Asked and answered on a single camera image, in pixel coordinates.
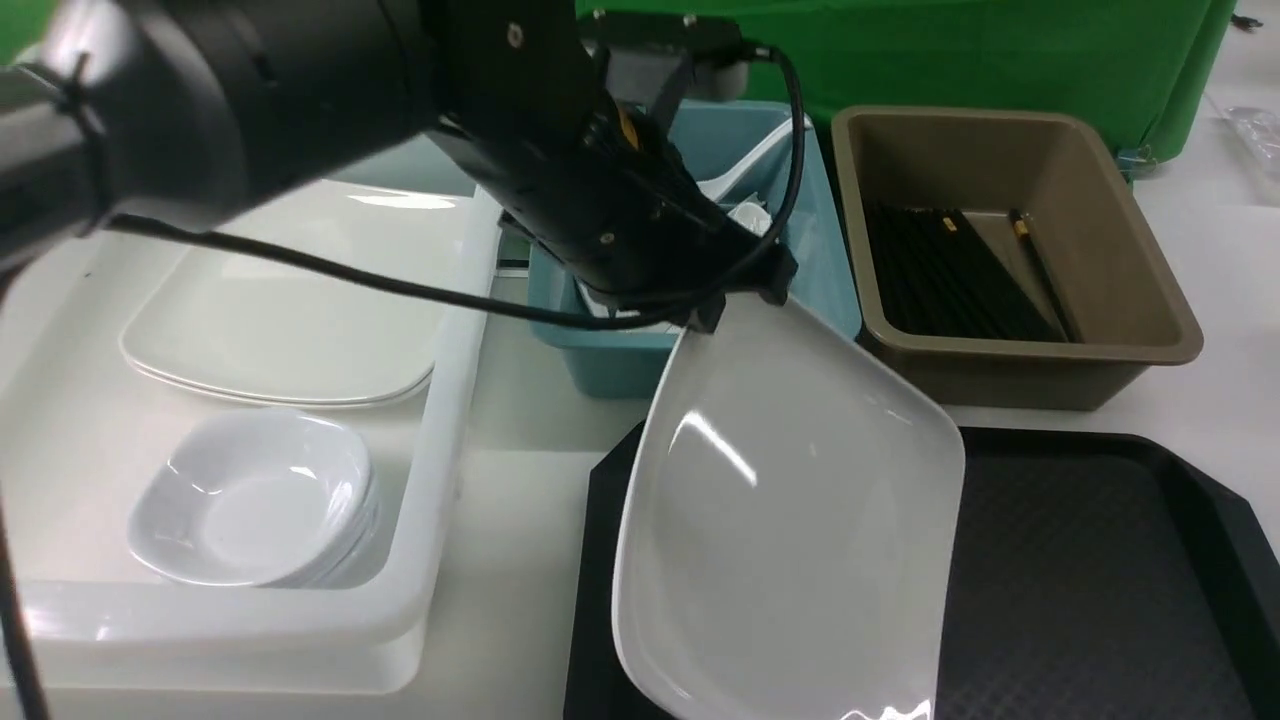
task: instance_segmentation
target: black serving tray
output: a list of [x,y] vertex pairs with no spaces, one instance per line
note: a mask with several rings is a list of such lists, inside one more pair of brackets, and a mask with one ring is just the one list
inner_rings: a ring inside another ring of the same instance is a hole
[[[1277,720],[1280,565],[1248,502],[1143,438],[963,429],[934,720]],[[564,720],[668,720],[609,601],[632,430],[593,470]]]

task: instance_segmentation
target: chopstick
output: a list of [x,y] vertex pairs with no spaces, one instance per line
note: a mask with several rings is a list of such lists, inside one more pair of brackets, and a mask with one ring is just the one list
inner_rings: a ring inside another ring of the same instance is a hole
[[1066,309],[1062,307],[1062,300],[1053,290],[1053,281],[1050,279],[1048,266],[1044,265],[1044,259],[1036,249],[1036,241],[1032,238],[1032,231],[1027,227],[1027,218],[1023,217],[1021,211],[1014,209],[1009,211],[1009,222],[1014,224],[1014,234],[1018,236],[1018,243],[1027,254],[1027,259],[1030,260],[1032,269],[1036,272],[1041,287],[1044,288],[1044,295],[1048,296],[1048,302],[1053,307],[1053,315],[1057,318],[1057,324],[1062,329],[1062,337],[1066,338],[1066,342],[1080,342],[1075,332],[1071,329],[1071,324],[1066,322]]

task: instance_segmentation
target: brown plastic bin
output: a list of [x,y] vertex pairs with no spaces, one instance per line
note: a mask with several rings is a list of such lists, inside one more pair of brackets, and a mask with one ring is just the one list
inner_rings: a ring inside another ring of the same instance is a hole
[[[1204,345],[1097,132],[1065,115],[850,108],[831,126],[864,328],[859,342],[938,402],[1093,410],[1151,365]],[[908,334],[884,319],[863,201],[955,208],[1052,324],[1018,247],[1021,210],[1079,343]]]

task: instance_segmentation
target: teal plastic bin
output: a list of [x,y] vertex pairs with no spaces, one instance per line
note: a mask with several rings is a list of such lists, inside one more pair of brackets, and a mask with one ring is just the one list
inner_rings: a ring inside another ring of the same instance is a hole
[[[791,115],[780,102],[681,105],[671,128],[689,172],[698,179],[721,176]],[[782,204],[791,168],[791,145],[780,143],[726,197],[728,206],[753,192],[772,213]],[[805,137],[804,182],[795,211],[782,232],[800,268],[791,296],[818,313],[850,340],[863,327],[858,292],[845,252],[836,204],[827,183],[815,131]],[[673,263],[680,260],[673,258]],[[588,314],[573,278],[549,255],[534,250],[529,259],[529,304]],[[650,398],[658,389],[676,336],[640,332],[591,332],[531,323],[534,334],[559,348],[577,389],[598,398]]]

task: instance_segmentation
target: white table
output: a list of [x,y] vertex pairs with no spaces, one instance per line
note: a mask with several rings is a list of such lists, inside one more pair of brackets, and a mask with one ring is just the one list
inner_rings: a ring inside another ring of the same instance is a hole
[[[1280,110],[1267,102],[1280,88],[1280,3],[1242,1],[1239,12],[1270,20],[1267,32],[1229,33],[1210,92]],[[1280,548],[1280,188],[1249,161],[1206,102],[1184,154],[1135,191],[1203,325],[1199,360],[1153,369],[1092,414],[951,409],[955,419],[1147,436],[1247,497]],[[76,263],[77,250],[64,250],[36,272],[56,290],[77,279]],[[494,292],[522,300],[525,284],[499,279]],[[40,311],[10,307],[0,347]],[[525,323],[490,319],[462,498],[408,688],[385,698],[61,692],[56,717],[558,719],[588,473],[645,409],[581,397]]]

